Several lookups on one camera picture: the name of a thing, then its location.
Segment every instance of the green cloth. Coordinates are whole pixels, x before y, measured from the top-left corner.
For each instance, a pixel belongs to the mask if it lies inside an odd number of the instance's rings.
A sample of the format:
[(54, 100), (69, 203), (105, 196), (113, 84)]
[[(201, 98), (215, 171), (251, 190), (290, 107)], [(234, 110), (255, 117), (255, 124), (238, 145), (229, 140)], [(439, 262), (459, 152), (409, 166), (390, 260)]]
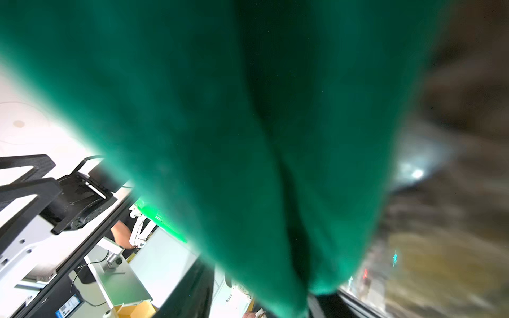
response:
[(185, 237), (179, 233), (175, 225), (171, 224), (171, 220), (166, 216), (166, 214), (162, 213), (156, 206), (146, 202), (143, 198), (139, 198), (134, 204), (138, 210), (143, 213), (143, 215), (153, 221), (158, 227), (164, 229), (166, 233), (170, 234), (182, 243), (187, 243)]
[(282, 317), (356, 270), (440, 0), (2, 1), (0, 53)]

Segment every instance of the person's arm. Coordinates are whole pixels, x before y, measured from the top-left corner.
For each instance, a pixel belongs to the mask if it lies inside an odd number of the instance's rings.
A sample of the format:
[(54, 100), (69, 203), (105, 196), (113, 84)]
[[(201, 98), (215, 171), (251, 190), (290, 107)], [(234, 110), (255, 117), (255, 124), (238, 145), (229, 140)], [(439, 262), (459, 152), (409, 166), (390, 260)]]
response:
[(122, 222), (118, 221), (111, 228), (111, 233), (113, 233), (113, 238), (115, 239), (115, 243), (122, 246), (125, 249), (133, 249), (134, 246), (129, 243), (129, 238), (131, 237), (131, 231), (129, 228)]
[(256, 314), (254, 312), (248, 311), (242, 316), (242, 318), (256, 318)]

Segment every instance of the black cable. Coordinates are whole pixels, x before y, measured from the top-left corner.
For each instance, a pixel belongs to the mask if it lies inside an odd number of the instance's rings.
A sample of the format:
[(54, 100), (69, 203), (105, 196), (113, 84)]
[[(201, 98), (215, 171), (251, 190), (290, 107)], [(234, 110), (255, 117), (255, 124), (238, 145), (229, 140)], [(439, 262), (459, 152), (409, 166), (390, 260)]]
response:
[[(106, 251), (106, 257), (105, 257), (105, 258), (103, 258), (102, 260), (97, 261), (97, 262), (91, 262), (91, 263), (82, 264), (82, 265), (80, 265), (80, 266), (76, 267), (76, 269), (77, 269), (78, 271), (76, 272), (76, 277), (72, 280), (72, 283), (71, 283), (71, 289), (70, 289), (71, 294), (72, 294), (72, 287), (73, 287), (73, 285), (74, 285), (74, 282), (76, 281), (76, 278), (78, 278), (78, 274), (81, 272), (81, 270), (82, 270), (85, 266), (88, 266), (88, 265), (90, 265), (90, 264), (96, 264), (96, 263), (100, 263), (100, 262), (105, 261), (105, 260), (108, 258), (108, 256), (109, 256), (109, 251)], [(102, 304), (94, 305), (94, 304), (92, 304), (92, 303), (89, 303), (89, 302), (88, 302), (85, 298), (83, 298), (83, 301), (84, 301), (84, 302), (86, 302), (87, 304), (91, 305), (92, 307), (99, 307), (99, 306), (102, 306), (102, 305), (104, 305), (105, 303), (107, 303), (107, 302), (105, 301), (105, 302), (103, 302)]]

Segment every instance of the black frame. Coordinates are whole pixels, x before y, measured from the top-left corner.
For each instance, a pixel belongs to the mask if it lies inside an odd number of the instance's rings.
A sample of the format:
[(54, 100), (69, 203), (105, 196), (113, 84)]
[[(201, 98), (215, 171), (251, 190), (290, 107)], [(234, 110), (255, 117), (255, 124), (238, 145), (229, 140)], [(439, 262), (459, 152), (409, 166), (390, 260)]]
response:
[[(14, 156), (14, 157), (1, 157), (0, 158), (0, 169), (8, 169), (8, 168), (19, 168), (19, 167), (27, 167), (32, 166), (28, 172), (11, 182), (10, 184), (18, 184), (21, 182), (29, 182), (41, 179), (48, 172), (50, 172), (53, 168), (55, 168), (55, 163), (48, 155), (29, 155), (29, 156)], [(0, 211), (2, 211), (6, 206), (8, 206), (14, 200), (4, 200), (0, 201)]]
[(344, 301), (344, 303), (348, 306), (348, 308), (358, 317), (362, 318), (387, 318), (373, 309), (369, 308), (366, 304), (353, 297), (350, 294), (343, 292), (342, 290), (338, 291), (338, 295)]
[(62, 278), (68, 277), (78, 263), (96, 246), (104, 234), (111, 229), (115, 223), (122, 217), (122, 213), (129, 209), (138, 200), (133, 192), (129, 193), (118, 206), (116, 206), (110, 215), (78, 246), (72, 254), (56, 269), (56, 276), (49, 281), (35, 298), (22, 310), (16, 312), (10, 318), (29, 318), (37, 315), (38, 307), (53, 292), (55, 286)]
[(0, 186), (0, 202), (10, 203), (20, 197), (37, 195), (0, 228), (0, 254), (60, 192), (60, 186), (53, 178)]

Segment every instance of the hand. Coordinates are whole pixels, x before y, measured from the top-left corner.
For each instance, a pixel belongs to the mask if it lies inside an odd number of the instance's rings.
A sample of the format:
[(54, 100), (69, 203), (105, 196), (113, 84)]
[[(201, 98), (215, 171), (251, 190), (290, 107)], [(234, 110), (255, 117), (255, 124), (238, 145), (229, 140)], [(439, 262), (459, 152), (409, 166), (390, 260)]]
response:
[(242, 318), (256, 318), (256, 314), (254, 312), (248, 311), (242, 316)]

